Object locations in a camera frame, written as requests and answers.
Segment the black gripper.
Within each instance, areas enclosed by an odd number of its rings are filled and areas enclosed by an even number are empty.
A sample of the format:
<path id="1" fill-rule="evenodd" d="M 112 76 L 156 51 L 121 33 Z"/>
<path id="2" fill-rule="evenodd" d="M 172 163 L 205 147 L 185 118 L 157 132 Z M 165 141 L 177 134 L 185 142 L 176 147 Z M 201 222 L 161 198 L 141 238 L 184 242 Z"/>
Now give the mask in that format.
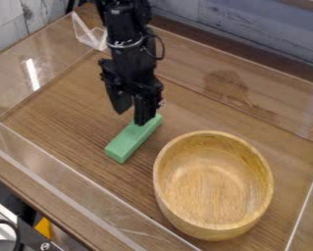
<path id="1" fill-rule="evenodd" d="M 112 58 L 101 59 L 101 78 L 114 111 L 122 115 L 133 105 L 134 123 L 144 126 L 157 114 L 164 85 L 157 79 L 157 41 L 144 41 L 126 48 L 110 47 Z"/>

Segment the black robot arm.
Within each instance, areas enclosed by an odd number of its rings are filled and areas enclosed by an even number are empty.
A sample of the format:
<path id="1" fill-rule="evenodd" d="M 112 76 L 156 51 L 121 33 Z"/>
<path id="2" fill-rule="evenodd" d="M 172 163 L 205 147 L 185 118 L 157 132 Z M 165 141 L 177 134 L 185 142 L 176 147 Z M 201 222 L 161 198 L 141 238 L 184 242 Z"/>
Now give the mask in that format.
<path id="1" fill-rule="evenodd" d="M 165 45 L 149 26 L 153 10 L 149 0 L 95 0 L 106 28 L 110 59 L 101 59 L 113 109 L 124 114 L 134 108 L 134 123 L 144 126 L 157 115 L 164 85 L 156 76 Z"/>

